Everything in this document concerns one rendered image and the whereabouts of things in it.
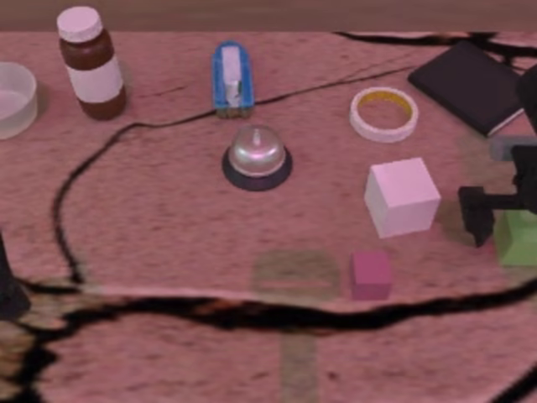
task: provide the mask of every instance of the black square object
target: black square object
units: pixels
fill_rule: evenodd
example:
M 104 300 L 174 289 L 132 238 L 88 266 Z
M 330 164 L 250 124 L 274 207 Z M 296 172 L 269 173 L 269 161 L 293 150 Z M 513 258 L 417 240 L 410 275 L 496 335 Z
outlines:
M 409 75 L 409 82 L 487 137 L 522 111 L 519 75 L 461 41 Z

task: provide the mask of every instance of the cube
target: cube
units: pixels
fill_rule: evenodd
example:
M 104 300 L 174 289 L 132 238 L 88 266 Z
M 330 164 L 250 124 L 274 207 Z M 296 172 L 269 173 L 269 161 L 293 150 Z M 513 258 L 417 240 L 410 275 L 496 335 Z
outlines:
M 383 251 L 355 252 L 351 257 L 352 297 L 357 301 L 386 300 L 392 290 L 392 270 Z
M 494 226 L 499 263 L 504 266 L 537 266 L 537 215 L 507 210 Z
M 441 201 L 421 158 L 371 166 L 364 198 L 380 238 L 430 229 Z

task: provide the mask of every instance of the bottle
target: bottle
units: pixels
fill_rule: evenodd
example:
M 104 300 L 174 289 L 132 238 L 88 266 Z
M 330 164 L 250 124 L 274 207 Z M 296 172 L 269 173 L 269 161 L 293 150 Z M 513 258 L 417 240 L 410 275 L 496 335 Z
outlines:
M 127 105 L 127 93 L 110 34 L 91 7 L 73 7 L 57 19 L 60 51 L 82 110 L 109 120 Z

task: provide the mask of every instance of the white bowl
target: white bowl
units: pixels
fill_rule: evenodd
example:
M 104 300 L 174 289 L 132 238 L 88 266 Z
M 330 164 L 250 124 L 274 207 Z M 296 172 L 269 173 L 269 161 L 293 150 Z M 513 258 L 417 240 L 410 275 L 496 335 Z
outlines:
M 0 61 L 0 139 L 26 130 L 37 118 L 37 81 L 18 63 Z

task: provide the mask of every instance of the light pink cube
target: light pink cube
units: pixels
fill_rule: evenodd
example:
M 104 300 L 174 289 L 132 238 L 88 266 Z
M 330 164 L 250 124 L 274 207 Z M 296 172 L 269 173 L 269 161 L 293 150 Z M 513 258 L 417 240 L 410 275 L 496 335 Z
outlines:
M 386 300 L 392 290 L 392 269 L 385 252 L 356 252 L 351 257 L 352 297 L 357 301 Z
M 441 202 L 421 158 L 371 166 L 364 198 L 380 238 L 430 229 Z

